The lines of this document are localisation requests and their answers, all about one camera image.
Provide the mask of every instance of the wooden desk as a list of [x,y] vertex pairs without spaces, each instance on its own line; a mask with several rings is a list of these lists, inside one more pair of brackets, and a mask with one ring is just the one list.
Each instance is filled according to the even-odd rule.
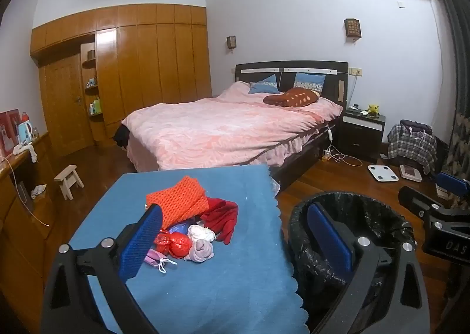
[[8,163],[0,163],[0,292],[23,325],[38,333],[43,289],[56,251],[55,240],[50,238],[58,229],[54,226],[54,201],[60,190],[53,181],[59,171],[48,134],[33,146],[37,163],[32,163],[29,151],[10,155],[8,161],[16,180],[23,182],[28,192],[36,185],[47,184],[46,192],[34,200],[34,214],[50,226],[31,216],[18,197]]

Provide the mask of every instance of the wall outlet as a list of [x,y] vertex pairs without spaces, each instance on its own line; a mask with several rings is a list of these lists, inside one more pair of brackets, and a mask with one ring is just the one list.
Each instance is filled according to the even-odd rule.
[[349,75],[357,75],[358,77],[362,77],[362,69],[358,69],[355,67],[349,68]]

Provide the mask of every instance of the silver bolt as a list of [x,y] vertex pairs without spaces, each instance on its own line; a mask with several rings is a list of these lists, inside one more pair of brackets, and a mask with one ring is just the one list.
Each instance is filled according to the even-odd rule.
[[114,244],[114,240],[113,239],[104,239],[102,242],[101,242],[101,246],[103,248],[111,248]]
[[59,247],[59,253],[67,253],[69,249],[70,249],[70,246],[68,246],[67,244],[62,244]]
[[413,250],[413,246],[409,242],[404,242],[402,245],[403,249],[407,252],[411,252]]
[[367,237],[359,237],[357,239],[357,242],[361,246],[368,246],[370,244],[370,240]]

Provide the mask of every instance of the blue tablecloth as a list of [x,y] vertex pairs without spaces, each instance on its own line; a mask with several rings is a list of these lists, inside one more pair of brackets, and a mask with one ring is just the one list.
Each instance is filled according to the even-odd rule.
[[[231,243],[214,242],[204,263],[177,260],[162,274],[143,264],[127,286],[161,334],[301,333],[307,313],[295,294],[297,282],[281,233],[280,211],[267,166],[240,166],[123,175],[74,234],[74,249],[117,237],[144,213],[145,195],[174,186],[184,175],[197,178],[213,198],[238,204]],[[90,285],[106,326],[121,333],[96,277]]]

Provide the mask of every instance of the dark curtain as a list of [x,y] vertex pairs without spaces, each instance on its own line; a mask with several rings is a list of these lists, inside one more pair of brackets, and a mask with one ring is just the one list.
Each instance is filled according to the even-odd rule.
[[454,40],[457,70],[454,127],[443,171],[470,180],[470,0],[442,1]]

